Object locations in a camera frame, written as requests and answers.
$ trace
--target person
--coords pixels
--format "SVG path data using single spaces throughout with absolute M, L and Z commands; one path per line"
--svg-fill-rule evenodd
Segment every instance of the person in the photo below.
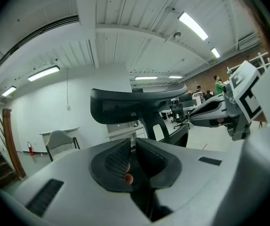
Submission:
M 214 80 L 215 80 L 215 84 L 214 84 L 215 93 L 216 93 L 216 95 L 220 95 L 223 93 L 223 84 L 220 81 L 219 76 L 217 76 L 217 75 L 214 76 Z
M 201 92 L 201 86 L 198 85 L 196 88 L 197 88 L 196 93 Z
M 208 99 L 210 99 L 210 98 L 213 96 L 212 94 L 210 94 L 210 90 L 207 90 L 206 93 L 207 93 L 207 94 L 204 95 L 205 101 L 208 100 Z

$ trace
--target fire extinguisher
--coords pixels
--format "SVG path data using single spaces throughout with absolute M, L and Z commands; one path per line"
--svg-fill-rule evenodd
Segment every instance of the fire extinguisher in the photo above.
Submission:
M 31 147 L 31 143 L 29 141 L 27 142 L 27 145 L 28 145 L 28 148 L 29 148 L 30 155 L 33 156 L 34 153 L 33 153 L 32 147 Z

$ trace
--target white chair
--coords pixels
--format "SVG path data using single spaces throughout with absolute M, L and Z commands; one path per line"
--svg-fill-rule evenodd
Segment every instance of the white chair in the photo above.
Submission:
M 61 145 L 74 144 L 75 148 L 65 148 L 64 151 L 61 151 L 54 156 L 51 155 L 50 151 L 58 148 Z M 54 161 L 64 155 L 67 155 L 76 150 L 80 150 L 77 139 L 75 137 L 70 137 L 62 130 L 55 130 L 50 133 L 49 140 L 46 144 L 47 153 L 51 161 Z

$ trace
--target ceiling beam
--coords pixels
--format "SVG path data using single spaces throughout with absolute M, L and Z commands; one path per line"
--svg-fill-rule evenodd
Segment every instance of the ceiling beam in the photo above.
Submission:
M 237 23 L 235 18 L 235 11 L 234 8 L 231 6 L 230 0 L 224 0 L 227 6 L 227 10 L 230 17 L 231 29 L 233 32 L 233 44 L 236 44 L 235 48 L 238 50 L 238 32 L 237 32 Z
M 204 63 L 210 65 L 209 62 L 205 58 L 203 58 L 202 56 L 200 56 L 199 54 L 197 54 L 196 52 L 191 50 L 185 44 L 177 42 L 176 40 L 169 40 L 169 37 L 162 35 L 162 34 L 159 34 L 159 33 L 156 33 L 156 32 L 153 32 L 153 31 L 150 31 L 150 30 L 137 28 L 137 27 L 131 27 L 131 26 L 127 26 L 127 25 L 97 24 L 96 25 L 96 32 L 114 32 L 114 33 L 134 34 L 137 36 L 151 38 L 151 39 L 159 40 L 162 42 L 172 43 L 172 44 L 175 44 L 175 45 L 182 47 L 184 50 L 186 50 L 187 52 L 189 52 L 190 54 L 192 54 L 196 58 L 198 58 L 198 59 L 202 60 Z
M 89 54 L 92 56 L 92 62 L 96 69 L 99 68 L 98 54 L 96 48 L 96 3 L 97 0 L 76 0 L 79 23 L 82 28 L 83 38 L 90 40 L 88 47 Z

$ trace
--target floor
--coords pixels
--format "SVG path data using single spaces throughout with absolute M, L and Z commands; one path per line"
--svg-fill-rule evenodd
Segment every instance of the floor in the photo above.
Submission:
M 173 127 L 176 123 L 171 123 L 170 120 L 165 121 L 166 127 L 169 134 L 173 133 L 178 128 L 174 129 Z M 255 130 L 258 130 L 259 123 L 252 122 L 250 126 L 251 133 Z M 154 128 L 155 136 L 157 140 L 162 139 L 163 133 L 159 127 Z M 206 127 L 197 127 L 190 124 L 190 130 L 188 134 L 188 143 L 187 148 L 201 149 L 201 150 L 210 150 L 210 151 L 221 151 L 225 152 L 230 147 L 231 137 L 229 136 L 226 127 L 221 126 L 218 128 L 206 128 Z M 34 155 L 30 156 L 29 154 L 18 152 L 18 157 L 20 162 L 25 170 L 27 175 L 23 181 L 27 180 L 28 177 L 31 177 L 34 173 L 48 165 L 51 161 L 47 155 Z M 3 152 L 5 159 L 11 164 L 11 160 L 8 155 L 8 151 Z M 22 181 L 15 182 L 7 186 L 4 190 L 10 194 L 18 188 Z

